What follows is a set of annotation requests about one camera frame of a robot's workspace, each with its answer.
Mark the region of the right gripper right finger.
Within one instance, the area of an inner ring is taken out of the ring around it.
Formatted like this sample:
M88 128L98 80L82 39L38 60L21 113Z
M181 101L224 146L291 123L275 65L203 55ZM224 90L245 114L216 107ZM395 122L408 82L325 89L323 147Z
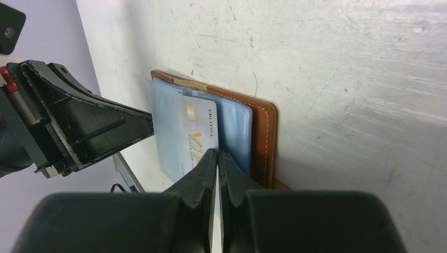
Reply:
M264 189L228 152L218 164L223 252L406 252L373 194Z

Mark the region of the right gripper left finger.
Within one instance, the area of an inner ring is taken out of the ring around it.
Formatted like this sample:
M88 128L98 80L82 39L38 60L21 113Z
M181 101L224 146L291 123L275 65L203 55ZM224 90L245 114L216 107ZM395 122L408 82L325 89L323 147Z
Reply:
M161 193L55 193L14 252L210 252L217 151Z

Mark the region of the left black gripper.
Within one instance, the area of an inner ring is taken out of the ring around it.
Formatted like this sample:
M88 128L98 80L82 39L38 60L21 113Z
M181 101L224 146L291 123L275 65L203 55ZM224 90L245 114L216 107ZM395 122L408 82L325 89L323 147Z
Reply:
M60 64L1 65L1 177L83 170L154 134L152 115L102 98Z

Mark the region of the brown leather card holder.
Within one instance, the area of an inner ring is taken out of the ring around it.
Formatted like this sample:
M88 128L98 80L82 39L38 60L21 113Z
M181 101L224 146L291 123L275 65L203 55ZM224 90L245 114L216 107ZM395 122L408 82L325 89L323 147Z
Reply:
M274 177L277 151L278 110L268 101L227 90L211 84L186 79L161 70L152 70L152 78L160 78L184 87L198 88L220 98L227 98L249 106L254 113L251 138L250 176L264 188L289 189Z

